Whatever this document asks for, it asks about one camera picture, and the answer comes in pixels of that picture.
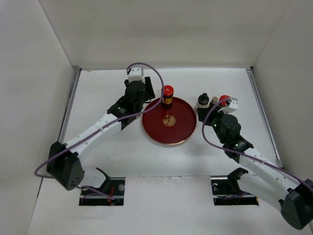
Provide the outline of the black-cap white bottle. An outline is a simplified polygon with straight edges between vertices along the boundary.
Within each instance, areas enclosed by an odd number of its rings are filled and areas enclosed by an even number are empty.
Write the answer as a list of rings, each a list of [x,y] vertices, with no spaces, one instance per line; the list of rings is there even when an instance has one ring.
[[[202,93],[197,100],[195,109],[197,108],[207,108],[209,104],[210,98],[207,93]]]

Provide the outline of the beige-cap dark sauce bottle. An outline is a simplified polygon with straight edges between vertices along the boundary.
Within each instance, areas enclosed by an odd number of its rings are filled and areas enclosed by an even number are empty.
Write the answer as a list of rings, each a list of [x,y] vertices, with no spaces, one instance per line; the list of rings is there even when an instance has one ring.
[[[211,101],[210,101],[210,103],[209,103],[209,107],[212,108],[213,106],[216,105],[216,103],[217,103],[218,101],[219,101],[219,98],[218,98],[218,97],[216,97],[216,96],[212,97],[212,99],[211,99]]]

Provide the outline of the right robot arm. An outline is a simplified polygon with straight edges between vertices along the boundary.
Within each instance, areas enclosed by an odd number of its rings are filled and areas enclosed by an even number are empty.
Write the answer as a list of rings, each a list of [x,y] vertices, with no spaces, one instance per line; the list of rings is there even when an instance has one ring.
[[[313,220],[313,182],[305,181],[264,157],[241,134],[237,118],[227,107],[198,108],[203,127],[213,128],[219,149],[241,167],[228,174],[231,193],[248,192],[277,209],[293,228],[302,230]]]

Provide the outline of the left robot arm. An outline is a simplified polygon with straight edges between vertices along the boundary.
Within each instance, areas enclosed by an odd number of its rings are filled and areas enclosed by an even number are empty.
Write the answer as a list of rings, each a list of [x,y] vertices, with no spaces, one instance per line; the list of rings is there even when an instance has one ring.
[[[47,172],[66,190],[93,187],[99,195],[110,189],[108,175],[101,169],[84,170],[82,163],[105,139],[125,129],[142,111],[146,101],[155,98],[150,77],[125,80],[125,94],[93,126],[66,143],[55,142],[49,153]]]

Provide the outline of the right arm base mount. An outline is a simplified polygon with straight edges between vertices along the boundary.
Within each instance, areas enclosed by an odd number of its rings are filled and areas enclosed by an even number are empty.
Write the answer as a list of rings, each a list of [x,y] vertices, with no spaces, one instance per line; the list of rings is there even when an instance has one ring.
[[[238,181],[248,171],[238,168],[226,176],[212,176],[211,188],[215,206],[258,206],[258,198],[239,188]]]

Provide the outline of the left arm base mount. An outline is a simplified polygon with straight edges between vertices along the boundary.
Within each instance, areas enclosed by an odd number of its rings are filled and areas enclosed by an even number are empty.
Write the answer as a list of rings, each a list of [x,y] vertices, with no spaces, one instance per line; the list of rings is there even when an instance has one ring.
[[[103,181],[99,188],[77,187],[81,190],[79,206],[123,206],[126,178],[111,177],[100,168]]]

